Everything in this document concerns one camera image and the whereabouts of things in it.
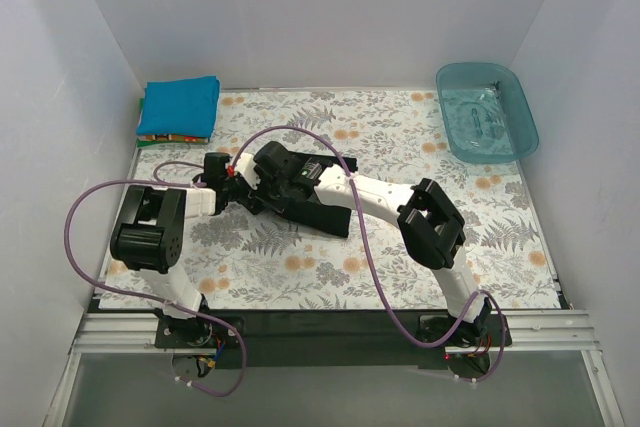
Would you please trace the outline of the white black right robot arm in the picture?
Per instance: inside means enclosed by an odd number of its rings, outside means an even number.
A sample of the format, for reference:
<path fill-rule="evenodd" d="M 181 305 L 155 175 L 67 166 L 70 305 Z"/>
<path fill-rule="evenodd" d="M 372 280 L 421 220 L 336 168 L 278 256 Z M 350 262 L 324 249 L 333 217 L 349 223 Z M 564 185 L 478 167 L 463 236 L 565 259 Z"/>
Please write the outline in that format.
<path fill-rule="evenodd" d="M 290 222 L 346 238 L 352 213 L 361 210 L 397 228 L 410 258 L 433 272 L 454 336 L 469 345 L 486 336 L 491 305 L 467 263 L 465 221 L 436 182 L 386 183 L 276 141 L 242 155 L 238 166 L 252 199 Z"/>

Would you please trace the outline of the black t shirt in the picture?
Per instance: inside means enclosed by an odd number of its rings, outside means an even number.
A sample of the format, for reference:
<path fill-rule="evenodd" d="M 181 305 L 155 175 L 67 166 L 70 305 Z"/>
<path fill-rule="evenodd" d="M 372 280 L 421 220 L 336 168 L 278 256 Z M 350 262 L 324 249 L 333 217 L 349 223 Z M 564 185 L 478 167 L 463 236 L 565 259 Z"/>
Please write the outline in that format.
<path fill-rule="evenodd" d="M 295 151 L 289 152 L 302 163 L 306 163 L 311 158 L 318 158 L 339 165 L 337 158 L 334 156 Z M 344 160 L 350 172 L 358 171 L 358 161 L 356 157 L 345 156 Z M 322 205 L 318 203 L 317 200 L 309 199 L 304 202 L 292 202 L 282 213 L 276 213 L 276 215 L 292 223 L 318 230 L 330 236 L 345 239 L 349 236 L 351 213 L 352 211 L 349 208 Z"/>

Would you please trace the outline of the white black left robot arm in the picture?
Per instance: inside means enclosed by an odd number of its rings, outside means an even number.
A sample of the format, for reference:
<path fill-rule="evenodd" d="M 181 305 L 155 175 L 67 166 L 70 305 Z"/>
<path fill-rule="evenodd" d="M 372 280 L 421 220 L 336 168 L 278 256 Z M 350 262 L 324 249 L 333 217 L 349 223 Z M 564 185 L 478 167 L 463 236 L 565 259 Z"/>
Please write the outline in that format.
<path fill-rule="evenodd" d="M 250 205 L 258 185 L 250 154 L 236 164 L 227 154 L 208 154 L 204 172 L 189 184 L 135 184 L 126 190 L 111 256 L 142 277 L 166 333 L 189 346 L 210 343 L 215 327 L 203 316 L 209 312 L 206 299 L 179 264 L 185 221 L 218 215 L 231 202 Z"/>

